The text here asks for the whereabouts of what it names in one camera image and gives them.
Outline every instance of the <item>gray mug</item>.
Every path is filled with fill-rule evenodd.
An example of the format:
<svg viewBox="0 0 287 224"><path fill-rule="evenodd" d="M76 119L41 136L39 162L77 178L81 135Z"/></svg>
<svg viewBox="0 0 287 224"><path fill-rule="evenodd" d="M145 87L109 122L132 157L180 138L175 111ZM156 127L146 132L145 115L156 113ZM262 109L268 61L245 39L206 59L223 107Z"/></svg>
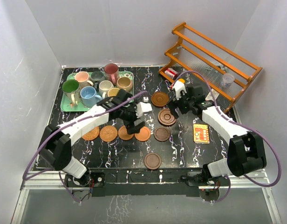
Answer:
<svg viewBox="0 0 287 224"><path fill-rule="evenodd" d="M106 78L101 71L94 71L91 75L91 81L94 83L94 88L96 90L99 90L99 84L104 80L106 80Z"/></svg>

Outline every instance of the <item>round coaster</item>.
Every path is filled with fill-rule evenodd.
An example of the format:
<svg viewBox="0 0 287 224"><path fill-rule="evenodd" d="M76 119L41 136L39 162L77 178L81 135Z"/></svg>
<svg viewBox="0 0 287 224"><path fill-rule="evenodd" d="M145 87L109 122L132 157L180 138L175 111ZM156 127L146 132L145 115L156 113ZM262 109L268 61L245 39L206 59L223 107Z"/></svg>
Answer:
<svg viewBox="0 0 287 224"><path fill-rule="evenodd" d="M148 153L144 157L144 165L148 169L158 169L161 166L161 157L157 153Z"/></svg>
<svg viewBox="0 0 287 224"><path fill-rule="evenodd" d="M154 131L154 137L158 141L167 141L170 135L171 133L166 127L158 127Z"/></svg>
<svg viewBox="0 0 287 224"><path fill-rule="evenodd" d="M169 109L161 110L158 114L158 120L164 126L171 126L177 121Z"/></svg>
<svg viewBox="0 0 287 224"><path fill-rule="evenodd" d="M110 142L117 137L117 129L113 126L105 126L100 131L100 138L102 141Z"/></svg>
<svg viewBox="0 0 287 224"><path fill-rule="evenodd" d="M165 92L155 92L151 98L154 106L163 107L169 102L169 97Z"/></svg>
<svg viewBox="0 0 287 224"><path fill-rule="evenodd" d="M88 133L84 134L82 138L85 139L86 141L92 141L99 136L99 131L100 131L99 126L95 127Z"/></svg>
<svg viewBox="0 0 287 224"><path fill-rule="evenodd" d="M120 139L122 140L125 140L125 141L128 141L130 139L132 139L134 136L134 134L128 134L127 133L127 129L125 126L122 126L120 129L119 129L119 137Z"/></svg>
<svg viewBox="0 0 287 224"><path fill-rule="evenodd" d="M139 133L134 134L139 141L147 141L151 137L151 131L148 127L142 127Z"/></svg>

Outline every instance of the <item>plastic cup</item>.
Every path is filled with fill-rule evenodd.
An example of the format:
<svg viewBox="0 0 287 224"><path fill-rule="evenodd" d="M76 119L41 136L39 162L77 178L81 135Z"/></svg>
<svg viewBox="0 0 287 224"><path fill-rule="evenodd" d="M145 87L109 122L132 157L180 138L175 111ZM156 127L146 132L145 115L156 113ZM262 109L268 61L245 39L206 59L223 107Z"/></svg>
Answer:
<svg viewBox="0 0 287 224"><path fill-rule="evenodd" d="M234 82L234 80L235 80L235 77L232 74L225 73L222 77L220 84L222 87L228 88L231 86L231 84Z"/></svg>

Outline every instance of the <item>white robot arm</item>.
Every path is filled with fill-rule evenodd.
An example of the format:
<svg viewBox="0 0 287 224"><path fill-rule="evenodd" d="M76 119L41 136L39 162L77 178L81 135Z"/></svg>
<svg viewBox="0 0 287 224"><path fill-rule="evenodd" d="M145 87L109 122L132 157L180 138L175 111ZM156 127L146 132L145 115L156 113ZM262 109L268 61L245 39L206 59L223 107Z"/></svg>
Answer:
<svg viewBox="0 0 287 224"><path fill-rule="evenodd" d="M176 108L182 114L192 111L204 122L212 126L228 143L227 158L214 161L203 166L201 182L223 175L241 176L264 168L267 165L263 139L256 133L230 123L216 110L212 101L206 101L200 85L185 86L176 81L173 88L176 97L168 106L172 115L177 119Z"/></svg>
<svg viewBox="0 0 287 224"><path fill-rule="evenodd" d="M58 126L48 125L44 131L41 142L57 129L65 126L66 128L47 143L45 148L41 150L40 156L55 170L62 170L72 175L75 178L75 182L82 186L86 185L89 182L89 170L80 161L74 158L71 152L71 146L95 127L116 118L120 118L124 121L124 125L129 134L138 133L145 123L140 122L135 125L134 122L145 113L152 111L151 105L147 103L147 98L144 98L144 102L135 101L112 112L106 112L111 111L112 108L118 106L130 97L132 97L131 94L120 90L116 97L106 98L98 102L98 104L93 106L89 111L67 123ZM106 113L94 117L96 114L104 112Z"/></svg>

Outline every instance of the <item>drying rack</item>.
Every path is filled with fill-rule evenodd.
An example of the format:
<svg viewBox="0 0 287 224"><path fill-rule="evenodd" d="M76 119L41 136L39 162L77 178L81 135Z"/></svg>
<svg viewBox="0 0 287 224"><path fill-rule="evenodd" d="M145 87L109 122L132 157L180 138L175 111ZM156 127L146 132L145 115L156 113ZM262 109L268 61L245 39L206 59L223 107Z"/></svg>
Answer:
<svg viewBox="0 0 287 224"><path fill-rule="evenodd" d="M200 72L206 77L209 85L227 100L224 112L232 108L262 70L262 67L237 55L185 22L174 27L172 33L178 36L178 41L165 52L171 60L159 70L159 74L172 83L174 80L164 73L172 66L180 65L186 70ZM220 84L225 73L235 76L234 83L229 88ZM193 74L203 81L200 75Z"/></svg>

